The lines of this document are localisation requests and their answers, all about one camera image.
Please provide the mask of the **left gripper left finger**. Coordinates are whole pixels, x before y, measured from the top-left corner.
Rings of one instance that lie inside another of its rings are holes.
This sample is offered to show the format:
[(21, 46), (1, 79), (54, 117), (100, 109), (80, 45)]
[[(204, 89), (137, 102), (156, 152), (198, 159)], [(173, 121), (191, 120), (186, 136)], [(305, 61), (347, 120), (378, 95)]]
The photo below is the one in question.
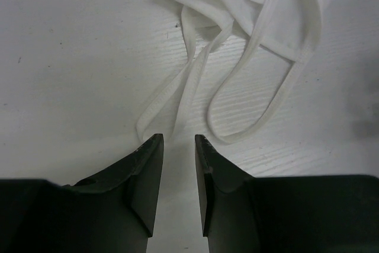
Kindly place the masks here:
[(1, 180), (2, 252), (145, 252), (153, 235), (163, 136), (74, 185)]

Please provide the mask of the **white tank top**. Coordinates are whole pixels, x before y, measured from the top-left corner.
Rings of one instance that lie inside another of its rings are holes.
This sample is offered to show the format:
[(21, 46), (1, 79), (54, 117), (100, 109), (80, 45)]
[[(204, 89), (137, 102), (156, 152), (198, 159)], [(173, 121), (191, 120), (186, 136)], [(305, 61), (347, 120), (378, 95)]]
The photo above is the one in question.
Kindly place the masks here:
[[(136, 133), (145, 140), (149, 124), (178, 90), (182, 91), (172, 135), (180, 132), (189, 116), (210, 53), (232, 34), (235, 24), (249, 37), (236, 66), (213, 95), (207, 124), (221, 142), (241, 142), (258, 132), (288, 97), (321, 38), (323, 14), (331, 0), (173, 0), (182, 5), (181, 28), (187, 62), (141, 113)], [(266, 48), (290, 61), (291, 67), (260, 118), (243, 130), (221, 135), (213, 121), (213, 110), (227, 85), (249, 63), (255, 52)]]

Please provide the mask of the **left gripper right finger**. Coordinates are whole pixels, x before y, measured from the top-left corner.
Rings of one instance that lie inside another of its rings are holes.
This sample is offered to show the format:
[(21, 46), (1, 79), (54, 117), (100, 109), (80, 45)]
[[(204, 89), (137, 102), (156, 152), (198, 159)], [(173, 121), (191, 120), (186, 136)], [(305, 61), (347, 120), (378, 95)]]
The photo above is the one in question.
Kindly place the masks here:
[(210, 252), (377, 252), (378, 178), (256, 178), (195, 136), (203, 235)]

